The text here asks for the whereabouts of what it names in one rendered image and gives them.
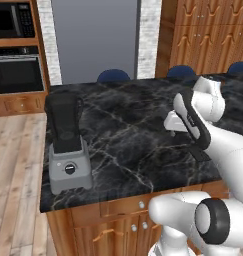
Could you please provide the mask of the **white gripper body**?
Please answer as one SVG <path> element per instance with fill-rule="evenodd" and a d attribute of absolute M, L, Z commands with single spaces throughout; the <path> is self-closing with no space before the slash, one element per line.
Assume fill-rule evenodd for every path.
<path fill-rule="evenodd" d="M 168 131 L 186 132 L 187 128 L 174 110 L 170 111 L 164 120 L 164 127 Z"/>

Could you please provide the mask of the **grey blender with black jug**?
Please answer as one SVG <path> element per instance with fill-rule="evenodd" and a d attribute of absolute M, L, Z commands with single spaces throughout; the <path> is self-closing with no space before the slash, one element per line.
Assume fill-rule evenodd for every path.
<path fill-rule="evenodd" d="M 45 111 L 53 142 L 49 146 L 49 177 L 53 194 L 93 187 L 87 142 L 79 130 L 83 100 L 75 93 L 46 97 Z"/>

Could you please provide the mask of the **blue stool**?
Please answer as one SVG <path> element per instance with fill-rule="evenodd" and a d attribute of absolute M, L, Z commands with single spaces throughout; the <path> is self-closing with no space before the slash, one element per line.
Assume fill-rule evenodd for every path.
<path fill-rule="evenodd" d="M 243 61 L 234 62 L 228 68 L 228 74 L 235 74 L 243 72 Z"/>
<path fill-rule="evenodd" d="M 130 77 L 128 74 L 120 69 L 109 69 L 103 71 L 97 78 L 99 83 L 128 81 Z"/>
<path fill-rule="evenodd" d="M 166 75 L 167 78 L 186 78 L 193 76 L 195 76 L 194 70 L 187 65 L 173 66 L 168 70 Z"/>

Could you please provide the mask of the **wooden island drawer front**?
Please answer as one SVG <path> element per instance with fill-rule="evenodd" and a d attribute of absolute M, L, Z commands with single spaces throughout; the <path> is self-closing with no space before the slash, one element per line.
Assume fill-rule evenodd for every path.
<path fill-rule="evenodd" d="M 205 183 L 202 185 L 202 190 L 213 198 L 229 198 L 229 189 L 222 180 Z"/>
<path fill-rule="evenodd" d="M 180 192 L 180 189 L 172 189 L 160 192 L 154 192 L 149 194 L 142 194 L 138 196 L 120 198 L 116 200 L 101 202 L 99 204 L 100 207 L 100 216 L 101 217 L 110 217 L 110 216 L 118 216 L 118 215 L 129 215 L 142 211 L 148 210 L 149 201 L 156 196 L 160 196 L 162 194 L 171 194 L 175 192 Z M 139 202 L 143 201 L 145 204 L 145 208 L 141 209 L 139 207 Z"/>

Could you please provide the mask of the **wooden island cupboard door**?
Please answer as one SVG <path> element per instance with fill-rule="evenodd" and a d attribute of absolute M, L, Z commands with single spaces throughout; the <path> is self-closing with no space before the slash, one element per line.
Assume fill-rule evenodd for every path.
<path fill-rule="evenodd" d="M 136 256 L 138 216 L 75 229 L 79 256 Z"/>
<path fill-rule="evenodd" d="M 143 229 L 142 223 L 147 222 L 148 228 Z M 147 256 L 151 247 L 158 241 L 161 235 L 161 226 L 155 224 L 148 214 L 139 216 L 138 241 L 136 256 Z"/>

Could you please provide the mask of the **grey fridge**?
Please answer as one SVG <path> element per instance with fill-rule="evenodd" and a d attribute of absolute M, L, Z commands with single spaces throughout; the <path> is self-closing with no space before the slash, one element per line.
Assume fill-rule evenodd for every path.
<path fill-rule="evenodd" d="M 137 77 L 141 0 L 51 0 L 62 82 L 108 69 Z"/>

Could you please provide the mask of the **wooden oven cabinet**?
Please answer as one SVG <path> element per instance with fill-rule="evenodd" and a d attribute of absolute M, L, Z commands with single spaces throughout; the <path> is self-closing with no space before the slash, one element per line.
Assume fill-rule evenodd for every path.
<path fill-rule="evenodd" d="M 45 83 L 45 90 L 41 92 L 0 94 L 0 116 L 40 113 L 44 110 L 45 97 L 49 93 L 50 80 L 36 0 L 0 0 L 0 2 L 30 4 L 35 37 L 3 38 L 0 39 L 0 47 L 36 46 L 39 51 L 41 68 L 43 71 L 43 82 Z"/>

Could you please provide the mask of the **black built-in oven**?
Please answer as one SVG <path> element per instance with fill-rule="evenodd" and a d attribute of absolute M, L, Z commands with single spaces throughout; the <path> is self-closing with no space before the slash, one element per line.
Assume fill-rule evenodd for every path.
<path fill-rule="evenodd" d="M 45 90 L 36 46 L 0 47 L 0 94 Z"/>

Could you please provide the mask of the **black microwave oven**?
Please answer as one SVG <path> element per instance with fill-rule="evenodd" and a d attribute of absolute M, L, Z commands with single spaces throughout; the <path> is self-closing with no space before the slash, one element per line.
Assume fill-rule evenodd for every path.
<path fill-rule="evenodd" d="M 34 37 L 30 4 L 0 2 L 0 39 Z"/>

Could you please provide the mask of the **wooden wall cupboards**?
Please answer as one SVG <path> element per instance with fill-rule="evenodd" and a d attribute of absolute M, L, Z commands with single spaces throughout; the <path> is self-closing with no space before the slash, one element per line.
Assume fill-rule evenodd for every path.
<path fill-rule="evenodd" d="M 187 65 L 224 73 L 243 61 L 243 0 L 162 0 L 155 76 Z"/>

